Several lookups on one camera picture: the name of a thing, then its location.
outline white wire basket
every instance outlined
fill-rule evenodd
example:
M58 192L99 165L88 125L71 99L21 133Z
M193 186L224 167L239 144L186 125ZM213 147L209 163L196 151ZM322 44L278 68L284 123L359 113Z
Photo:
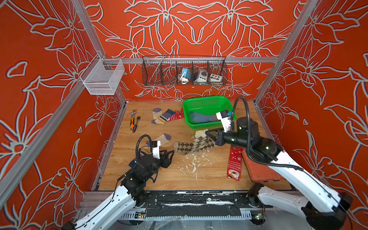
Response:
M87 78L82 81L91 95L114 95L124 71L122 60L114 70L105 69L102 60L99 60Z

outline striped sock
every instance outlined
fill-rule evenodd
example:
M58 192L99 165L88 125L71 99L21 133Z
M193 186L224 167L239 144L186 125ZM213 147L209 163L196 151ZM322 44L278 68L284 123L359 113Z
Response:
M161 136L157 137L156 139L153 139L153 141L160 141L161 146L168 143L171 140L171 136L164 133ZM150 150L148 146L145 146L141 149L141 154L144 152L145 154L150 154Z
M159 118L159 116L162 115L162 109L160 108L155 108L153 111L152 111L152 116L153 116L153 120L156 120L157 118Z
M168 109L164 114L159 116L156 120L152 122L152 124L165 124L175 112Z

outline red christmas sock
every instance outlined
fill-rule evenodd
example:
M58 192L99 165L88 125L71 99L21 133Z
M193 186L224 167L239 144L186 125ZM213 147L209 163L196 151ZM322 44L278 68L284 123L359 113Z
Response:
M168 121L175 121L182 118L184 118L183 108L181 108L180 111L176 111L175 114L172 115Z
M227 162L227 177L231 179L235 179L237 181L240 180L241 176L241 160L243 156L241 152L243 148L233 148L230 147L230 156L229 161Z

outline floral wallpaper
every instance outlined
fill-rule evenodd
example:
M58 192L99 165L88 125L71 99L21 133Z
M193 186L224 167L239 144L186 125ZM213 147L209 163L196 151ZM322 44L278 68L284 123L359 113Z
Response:
M96 53L70 0L0 1L0 179L78 81ZM77 99L0 210L0 229L59 229L89 191L121 103Z
M368 228L367 14L366 1L320 0L259 104L300 165L354 198L354 229Z
M110 58L189 54L278 56L306 0L83 0ZM130 100L185 100L239 95L254 99L271 63L228 64L224 86L144 86L139 64L125 66Z

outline green plastic basket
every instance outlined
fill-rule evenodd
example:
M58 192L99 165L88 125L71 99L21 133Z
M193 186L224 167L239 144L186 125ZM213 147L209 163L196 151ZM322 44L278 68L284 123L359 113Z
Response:
M203 98L193 98L188 99L183 102L183 112L185 121L187 124L193 128L206 128L212 126L222 126L220 121L199 123L190 119L190 112L202 113L205 115L215 115L218 112L228 110L232 112L233 106L231 105L229 99L223 96L210 96Z

